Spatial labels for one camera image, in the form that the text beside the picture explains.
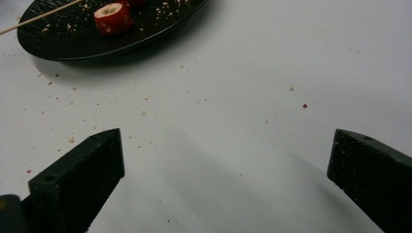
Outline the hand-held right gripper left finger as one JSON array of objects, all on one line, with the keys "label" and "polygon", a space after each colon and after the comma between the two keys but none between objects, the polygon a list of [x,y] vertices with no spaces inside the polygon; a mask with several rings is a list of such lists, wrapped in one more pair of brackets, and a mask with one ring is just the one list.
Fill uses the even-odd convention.
[{"label": "hand-held right gripper left finger", "polygon": [[120,130],[86,138],[28,182],[32,233],[86,233],[124,177]]}]

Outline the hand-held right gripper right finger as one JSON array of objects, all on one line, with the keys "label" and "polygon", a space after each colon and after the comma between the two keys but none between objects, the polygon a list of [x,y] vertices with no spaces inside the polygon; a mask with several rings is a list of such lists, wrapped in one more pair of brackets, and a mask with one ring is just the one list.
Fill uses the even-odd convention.
[{"label": "hand-held right gripper right finger", "polygon": [[412,233],[411,157],[338,129],[326,175],[385,233]]}]

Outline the black round plate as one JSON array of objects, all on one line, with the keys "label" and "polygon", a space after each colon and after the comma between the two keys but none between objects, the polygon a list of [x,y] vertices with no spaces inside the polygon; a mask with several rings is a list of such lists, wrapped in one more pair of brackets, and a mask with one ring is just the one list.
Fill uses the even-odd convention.
[{"label": "black round plate", "polygon": [[115,0],[83,0],[51,16],[44,13],[73,0],[35,0],[23,13],[29,24],[17,29],[17,39],[28,53],[51,61],[102,58],[135,49],[168,33],[199,10],[207,0],[147,0],[133,10],[134,25],[116,36],[100,33],[93,14]]}]

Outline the red round food piece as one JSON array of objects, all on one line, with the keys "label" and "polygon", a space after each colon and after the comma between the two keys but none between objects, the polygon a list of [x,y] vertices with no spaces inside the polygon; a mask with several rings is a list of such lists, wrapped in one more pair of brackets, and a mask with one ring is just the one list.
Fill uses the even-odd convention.
[{"label": "red round food piece", "polygon": [[112,36],[127,31],[133,24],[129,10],[122,3],[110,3],[93,14],[94,23],[103,35]]}]

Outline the thin wooden skewer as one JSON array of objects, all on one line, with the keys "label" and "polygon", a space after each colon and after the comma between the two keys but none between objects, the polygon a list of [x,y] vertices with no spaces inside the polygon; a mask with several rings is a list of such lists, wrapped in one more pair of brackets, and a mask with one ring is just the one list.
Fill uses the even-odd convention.
[{"label": "thin wooden skewer", "polygon": [[70,7],[72,7],[72,6],[76,5],[76,4],[79,4],[79,3],[81,3],[82,1],[84,1],[84,0],[74,0],[73,2],[70,2],[70,3],[68,3],[68,4],[64,5],[64,6],[61,6],[61,7],[59,7],[59,8],[56,8],[56,9],[54,9],[54,10],[51,10],[51,11],[46,12],[46,13],[44,13],[44,14],[41,14],[41,15],[39,15],[39,16],[36,16],[36,17],[30,18],[30,19],[28,19],[28,20],[25,20],[25,21],[23,21],[23,22],[20,22],[19,24],[14,25],[14,26],[12,26],[12,27],[10,27],[10,28],[1,30],[1,31],[0,31],[0,35],[3,35],[3,34],[6,34],[6,33],[10,32],[10,31],[16,30],[16,29],[18,29],[18,28],[20,28],[20,27],[22,27],[22,26],[24,26],[24,25],[27,25],[27,24],[29,24],[29,23],[32,23],[32,22],[37,21],[37,20],[39,20],[39,19],[42,19],[42,18],[44,18],[44,17],[48,17],[48,16],[51,16],[51,15],[53,15],[53,14],[56,14],[56,13],[58,13],[58,12],[60,12],[60,11],[63,11],[63,10],[65,10],[65,9],[67,9],[67,8],[70,8]]}]

